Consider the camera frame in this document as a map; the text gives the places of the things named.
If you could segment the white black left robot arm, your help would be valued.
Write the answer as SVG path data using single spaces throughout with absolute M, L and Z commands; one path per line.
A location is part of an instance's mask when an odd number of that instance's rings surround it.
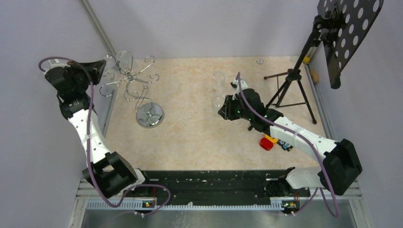
M 152 183 L 119 153 L 108 149 L 94 109 L 94 86 L 99 84 L 106 60 L 78 63 L 66 57 L 47 57 L 38 64 L 56 89 L 62 116 L 75 128 L 86 153 L 84 178 L 108 199 L 134 185 L 140 196 L 152 192 Z

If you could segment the black perforated stand plate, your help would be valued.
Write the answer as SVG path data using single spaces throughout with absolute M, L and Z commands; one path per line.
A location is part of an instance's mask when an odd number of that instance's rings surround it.
M 379 15 L 383 0 L 320 0 L 317 12 L 325 25 L 321 28 L 329 83 L 341 86 L 340 76 Z

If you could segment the cut pattern stemmed glass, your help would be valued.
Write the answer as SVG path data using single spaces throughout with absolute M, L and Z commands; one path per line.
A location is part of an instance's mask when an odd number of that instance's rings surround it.
M 235 85 L 235 89 L 237 89 L 237 90 L 239 90 L 239 89 L 244 90 L 249 87 L 248 84 L 244 80 L 235 79 L 233 81 L 233 84 Z

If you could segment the red toy block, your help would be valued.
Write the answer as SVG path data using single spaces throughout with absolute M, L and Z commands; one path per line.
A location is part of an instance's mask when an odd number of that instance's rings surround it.
M 271 142 L 267 138 L 261 138 L 261 140 L 259 142 L 259 145 L 260 145 L 261 148 L 263 148 L 266 151 L 270 151 L 274 147 L 273 142 Z

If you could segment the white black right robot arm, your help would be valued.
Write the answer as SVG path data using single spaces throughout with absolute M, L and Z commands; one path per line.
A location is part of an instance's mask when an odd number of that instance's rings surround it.
M 226 95 L 218 115 L 230 121 L 245 119 L 256 131 L 289 143 L 318 163 L 315 167 L 293 168 L 287 172 L 285 179 L 278 183 L 279 191 L 285 196 L 305 187 L 332 190 L 341 196 L 363 171 L 351 141 L 337 142 L 298 126 L 283 113 L 265 108 L 259 94 L 251 88 L 237 95 Z

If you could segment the blue toy robot block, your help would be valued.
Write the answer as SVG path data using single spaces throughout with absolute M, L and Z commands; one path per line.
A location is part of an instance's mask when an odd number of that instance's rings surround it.
M 283 149 L 284 151 L 291 151 L 293 149 L 293 146 L 283 140 L 279 140 L 277 144 Z

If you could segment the aluminium corner frame post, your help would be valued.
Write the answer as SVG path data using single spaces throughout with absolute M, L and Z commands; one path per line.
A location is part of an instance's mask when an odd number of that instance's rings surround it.
M 100 20 L 98 19 L 98 16 L 96 15 L 95 11 L 93 10 L 93 7 L 91 6 L 90 2 L 88 0 L 79 0 L 78 1 L 85 11 L 85 14 L 87 15 L 91 25 L 93 26 L 94 30 L 96 31 L 96 34 L 98 35 L 99 39 L 101 40 L 104 48 L 107 50 L 108 54 L 111 55 L 112 59 L 115 60 L 115 66 L 118 67 L 119 61 L 116 58 L 116 50 L 113 47 L 112 42 L 110 41 L 110 38 L 108 37 L 107 33 L 105 32 Z

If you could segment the chrome wine glass rack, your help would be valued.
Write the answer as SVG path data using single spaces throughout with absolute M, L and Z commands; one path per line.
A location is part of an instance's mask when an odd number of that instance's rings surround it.
M 143 128 L 155 128 L 164 119 L 163 108 L 148 97 L 149 86 L 156 83 L 160 76 L 157 73 L 146 75 L 148 70 L 155 63 L 154 56 L 144 58 L 144 67 L 139 67 L 133 57 L 133 65 L 130 72 L 126 74 L 116 67 L 118 76 L 112 82 L 108 81 L 99 88 L 100 95 L 110 97 L 119 88 L 123 91 L 123 98 L 134 103 L 135 118 Z

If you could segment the clear plain wine glass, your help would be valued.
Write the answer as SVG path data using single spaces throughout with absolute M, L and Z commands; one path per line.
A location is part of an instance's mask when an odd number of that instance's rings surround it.
M 221 71 L 216 71 L 213 73 L 212 79 L 216 96 L 222 96 L 225 84 L 225 74 Z

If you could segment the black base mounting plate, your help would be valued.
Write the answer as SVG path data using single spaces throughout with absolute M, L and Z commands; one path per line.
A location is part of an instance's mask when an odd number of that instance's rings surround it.
M 292 189 L 285 181 L 286 170 L 243 171 L 145 171 L 146 183 L 130 197 L 155 198 L 169 206 L 270 205 L 276 197 L 310 197 L 308 189 Z

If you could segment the black tripod stand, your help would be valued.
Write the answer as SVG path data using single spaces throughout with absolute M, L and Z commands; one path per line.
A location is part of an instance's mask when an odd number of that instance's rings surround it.
M 272 105 L 275 106 L 276 108 L 297 106 L 297 105 L 306 105 L 307 109 L 309 111 L 310 117 L 312 119 L 312 123 L 317 124 L 317 120 L 315 119 L 311 105 L 308 101 L 307 95 L 306 95 L 305 90 L 301 83 L 302 75 L 300 74 L 300 72 L 301 72 L 300 67 L 303 64 L 303 60 L 307 56 L 310 48 L 318 47 L 319 44 L 324 40 L 323 38 L 321 38 L 322 32 L 320 30 L 332 28 L 332 26 L 334 25 L 335 22 L 336 22 L 336 14 L 332 13 L 331 11 L 326 11 L 324 16 L 321 16 L 321 15 L 315 16 L 312 31 L 301 51 L 300 56 L 298 57 L 298 59 L 296 61 L 295 66 L 293 68 L 288 69 L 287 72 L 264 77 L 264 79 L 267 80 L 270 78 L 278 78 L 280 76 L 286 76 L 284 83 L 281 86 L 278 86 L 277 92 L 273 95 L 273 97 L 271 98 L 269 103 L 265 106 L 266 109 L 270 108 Z M 301 91 L 304 102 L 281 105 L 281 102 L 283 101 L 284 96 L 286 95 L 289 87 L 291 86 L 292 82 L 294 82 L 294 81 L 296 81 L 298 84 L 298 87 Z

